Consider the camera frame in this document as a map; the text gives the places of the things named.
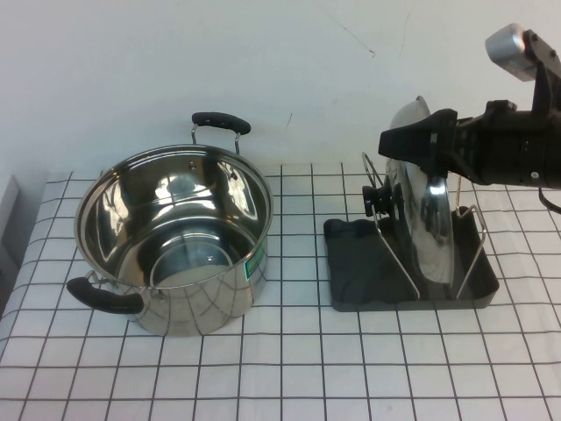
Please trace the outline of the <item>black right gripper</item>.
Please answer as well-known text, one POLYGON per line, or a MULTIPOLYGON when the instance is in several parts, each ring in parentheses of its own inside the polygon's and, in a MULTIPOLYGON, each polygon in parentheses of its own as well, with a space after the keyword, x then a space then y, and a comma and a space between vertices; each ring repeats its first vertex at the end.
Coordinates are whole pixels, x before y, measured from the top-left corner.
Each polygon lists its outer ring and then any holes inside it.
POLYGON ((458 121, 456 111, 436 111, 380 135, 379 154, 421 161, 427 175, 452 172, 481 185, 560 188, 560 111, 518 111, 492 101, 484 114, 458 121), (458 122, 458 163, 454 135, 458 122))

